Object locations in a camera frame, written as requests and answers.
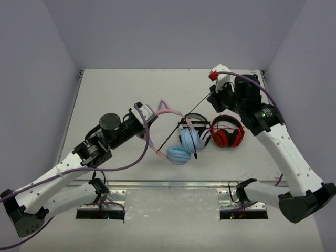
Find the pink and blue cat-ear headphones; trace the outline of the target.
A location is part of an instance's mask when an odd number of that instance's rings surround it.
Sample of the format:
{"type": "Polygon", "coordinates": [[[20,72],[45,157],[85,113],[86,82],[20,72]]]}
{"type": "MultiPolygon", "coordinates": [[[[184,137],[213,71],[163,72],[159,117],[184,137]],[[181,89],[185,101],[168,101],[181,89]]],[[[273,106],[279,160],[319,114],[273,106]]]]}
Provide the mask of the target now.
{"type": "Polygon", "coordinates": [[[194,129],[191,121],[183,114],[171,106],[163,99],[160,99],[155,114],[161,116],[164,114],[173,114],[179,117],[180,122],[185,123],[186,127],[181,129],[177,138],[177,142],[169,145],[165,152],[157,148],[151,138],[149,138],[149,148],[159,157],[169,161],[173,165],[185,165],[191,159],[198,159],[199,151],[199,135],[194,129]]]}

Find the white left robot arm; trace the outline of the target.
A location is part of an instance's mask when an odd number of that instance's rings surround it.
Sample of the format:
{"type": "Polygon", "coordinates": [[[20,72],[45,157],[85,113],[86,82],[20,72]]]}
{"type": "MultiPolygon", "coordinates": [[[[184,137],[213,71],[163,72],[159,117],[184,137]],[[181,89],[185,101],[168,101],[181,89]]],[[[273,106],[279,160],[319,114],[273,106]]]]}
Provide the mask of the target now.
{"type": "Polygon", "coordinates": [[[136,103],[122,121],[115,113],[106,113],[85,139],[48,172],[16,190],[1,193],[1,203],[18,237],[37,232],[45,221],[81,204],[100,203],[110,191],[99,178],[79,189],[62,192],[78,177],[99,167],[112,157],[111,151],[134,136],[149,140],[150,125],[157,119],[149,105],[136,103]]]}

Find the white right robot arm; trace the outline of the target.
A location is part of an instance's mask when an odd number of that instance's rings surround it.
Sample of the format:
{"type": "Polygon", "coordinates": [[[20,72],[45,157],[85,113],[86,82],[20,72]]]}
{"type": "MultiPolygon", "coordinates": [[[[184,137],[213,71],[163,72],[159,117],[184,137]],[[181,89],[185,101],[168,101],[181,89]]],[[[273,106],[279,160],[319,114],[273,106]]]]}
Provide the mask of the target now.
{"type": "Polygon", "coordinates": [[[254,178],[238,183],[236,195],[241,206],[263,202],[279,209],[292,223],[325,207],[335,197],[335,184],[324,182],[304,159],[275,101],[262,101],[261,95],[267,91],[257,76],[214,70],[208,77],[214,84],[207,101],[218,113],[228,109],[238,114],[287,181],[287,187],[270,186],[254,178]]]}

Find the white and black headphones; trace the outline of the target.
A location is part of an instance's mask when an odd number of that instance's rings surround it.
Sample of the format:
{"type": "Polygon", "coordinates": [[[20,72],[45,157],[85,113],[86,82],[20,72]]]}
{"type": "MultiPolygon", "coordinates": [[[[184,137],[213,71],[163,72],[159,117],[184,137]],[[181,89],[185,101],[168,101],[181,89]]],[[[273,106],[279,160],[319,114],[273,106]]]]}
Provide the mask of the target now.
{"type": "Polygon", "coordinates": [[[205,148],[212,137],[210,133],[210,122],[205,116],[199,113],[189,113],[186,117],[191,121],[194,129],[199,135],[199,148],[205,148]]]}

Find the red and black headphones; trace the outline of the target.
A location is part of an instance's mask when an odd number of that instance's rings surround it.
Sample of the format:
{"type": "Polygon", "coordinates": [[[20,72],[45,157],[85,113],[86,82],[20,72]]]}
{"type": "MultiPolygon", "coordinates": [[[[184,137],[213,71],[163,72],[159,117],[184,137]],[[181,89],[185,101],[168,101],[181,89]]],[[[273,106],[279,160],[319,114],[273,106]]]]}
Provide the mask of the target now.
{"type": "Polygon", "coordinates": [[[245,135],[243,125],[230,115],[219,115],[211,123],[210,133],[215,144],[220,148],[238,147],[245,135]],[[233,124],[235,128],[218,128],[220,122],[233,124]]]}

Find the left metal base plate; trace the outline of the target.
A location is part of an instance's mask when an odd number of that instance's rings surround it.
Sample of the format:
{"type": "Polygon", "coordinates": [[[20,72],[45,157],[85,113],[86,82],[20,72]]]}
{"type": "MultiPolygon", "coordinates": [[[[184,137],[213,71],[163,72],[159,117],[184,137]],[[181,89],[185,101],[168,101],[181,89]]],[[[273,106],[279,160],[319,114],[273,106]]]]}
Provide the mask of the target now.
{"type": "Polygon", "coordinates": [[[103,203],[96,203],[94,205],[80,205],[77,210],[90,211],[90,210],[106,210],[106,211],[123,211],[125,208],[127,190],[113,188],[103,203]]]}

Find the metal base plate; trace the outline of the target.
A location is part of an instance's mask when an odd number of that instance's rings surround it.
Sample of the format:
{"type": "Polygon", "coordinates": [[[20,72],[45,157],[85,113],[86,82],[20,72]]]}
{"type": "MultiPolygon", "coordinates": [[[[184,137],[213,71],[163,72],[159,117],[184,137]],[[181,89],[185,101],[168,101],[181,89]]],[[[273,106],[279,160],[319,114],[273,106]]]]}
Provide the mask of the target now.
{"type": "Polygon", "coordinates": [[[90,211],[90,210],[106,210],[106,211],[123,211],[125,208],[127,190],[113,188],[103,203],[96,203],[94,205],[80,205],[77,210],[90,211]]]}
{"type": "Polygon", "coordinates": [[[238,202],[235,190],[229,191],[228,188],[217,190],[218,204],[221,211],[265,211],[266,204],[262,202],[245,202],[244,205],[238,202]]]}

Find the metal table edge rail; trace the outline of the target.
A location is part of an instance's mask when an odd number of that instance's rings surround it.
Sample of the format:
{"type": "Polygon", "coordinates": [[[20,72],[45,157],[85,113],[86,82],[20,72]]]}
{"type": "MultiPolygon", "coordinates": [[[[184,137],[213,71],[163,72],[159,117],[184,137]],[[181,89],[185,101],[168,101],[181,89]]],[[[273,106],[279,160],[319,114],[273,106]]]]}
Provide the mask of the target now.
{"type": "Polygon", "coordinates": [[[131,181],[107,180],[106,186],[110,188],[149,188],[149,187],[182,187],[182,188],[223,188],[235,185],[229,181],[131,181]]]}

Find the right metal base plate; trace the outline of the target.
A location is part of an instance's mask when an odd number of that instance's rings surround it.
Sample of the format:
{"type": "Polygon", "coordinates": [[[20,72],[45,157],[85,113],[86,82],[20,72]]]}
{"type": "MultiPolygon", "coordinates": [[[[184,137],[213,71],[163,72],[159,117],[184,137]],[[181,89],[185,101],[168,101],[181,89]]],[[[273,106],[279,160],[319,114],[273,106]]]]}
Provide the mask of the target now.
{"type": "Polygon", "coordinates": [[[221,211],[265,211],[266,204],[262,202],[245,202],[244,205],[238,202],[235,190],[229,191],[228,188],[217,190],[218,204],[221,211]]]}

